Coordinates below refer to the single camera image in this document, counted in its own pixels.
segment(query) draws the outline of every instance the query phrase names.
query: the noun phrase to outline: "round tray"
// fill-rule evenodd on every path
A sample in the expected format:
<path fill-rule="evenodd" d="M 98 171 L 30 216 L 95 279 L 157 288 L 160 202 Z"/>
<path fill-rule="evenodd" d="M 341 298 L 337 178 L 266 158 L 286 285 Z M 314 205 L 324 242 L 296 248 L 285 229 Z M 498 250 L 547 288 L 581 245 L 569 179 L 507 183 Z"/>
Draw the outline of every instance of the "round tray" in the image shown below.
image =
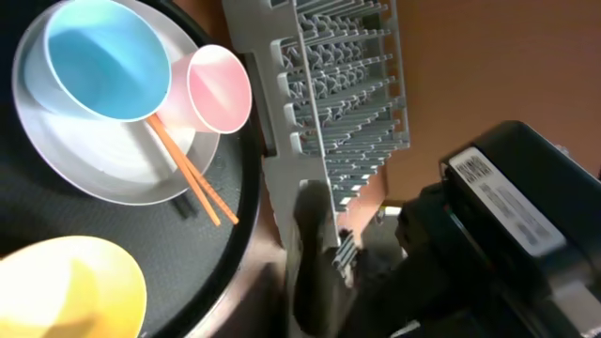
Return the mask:
<path fill-rule="evenodd" d="M 189 192 L 156 206 L 125 207 L 77 191 L 31 146 L 12 102 L 12 56 L 26 27 L 54 0 L 3 2 L 10 13 L 2 55 L 0 112 L 0 256 L 47 238 L 89 235 L 126 249 L 146 278 L 141 337 L 180 337 L 209 312 L 236 272 L 258 211 L 260 155 L 248 123 L 222 137 L 207 180 L 240 223 L 211 224 Z M 208 36 L 171 2 L 143 1 L 176 22 L 198 46 Z"/>

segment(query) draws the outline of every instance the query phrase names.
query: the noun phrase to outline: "brown wall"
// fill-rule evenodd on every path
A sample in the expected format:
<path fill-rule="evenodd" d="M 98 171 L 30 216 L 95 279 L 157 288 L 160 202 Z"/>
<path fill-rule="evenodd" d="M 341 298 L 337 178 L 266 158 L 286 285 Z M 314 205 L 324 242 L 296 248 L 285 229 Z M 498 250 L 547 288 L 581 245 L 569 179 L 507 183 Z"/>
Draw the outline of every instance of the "brown wall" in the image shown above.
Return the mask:
<path fill-rule="evenodd" d="M 388 199 L 439 180 L 437 160 L 506 119 L 601 167 L 601 1 L 397 0 L 412 146 Z"/>

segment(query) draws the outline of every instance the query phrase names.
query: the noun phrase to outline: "dish rack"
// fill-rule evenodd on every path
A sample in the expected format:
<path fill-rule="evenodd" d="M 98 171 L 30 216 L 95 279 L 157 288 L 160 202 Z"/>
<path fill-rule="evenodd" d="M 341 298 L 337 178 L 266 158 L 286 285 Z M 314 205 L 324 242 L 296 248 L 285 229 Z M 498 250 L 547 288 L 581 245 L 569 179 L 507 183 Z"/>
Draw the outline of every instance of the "dish rack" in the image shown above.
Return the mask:
<path fill-rule="evenodd" d="M 263 136 L 263 165 L 282 242 L 296 245 L 294 196 L 330 183 L 336 213 L 391 153 L 409 147 L 395 0 L 223 0 L 245 54 Z"/>

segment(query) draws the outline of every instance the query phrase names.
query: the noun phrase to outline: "sticker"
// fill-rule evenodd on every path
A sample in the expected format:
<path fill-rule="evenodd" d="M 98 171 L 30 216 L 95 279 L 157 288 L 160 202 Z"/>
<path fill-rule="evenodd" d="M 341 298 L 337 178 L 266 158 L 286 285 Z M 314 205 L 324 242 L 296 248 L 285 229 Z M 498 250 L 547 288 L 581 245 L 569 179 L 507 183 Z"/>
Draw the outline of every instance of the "sticker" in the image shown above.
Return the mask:
<path fill-rule="evenodd" d="M 565 237 L 486 156 L 470 147 L 449 164 L 516 241 L 532 256 L 565 245 Z"/>

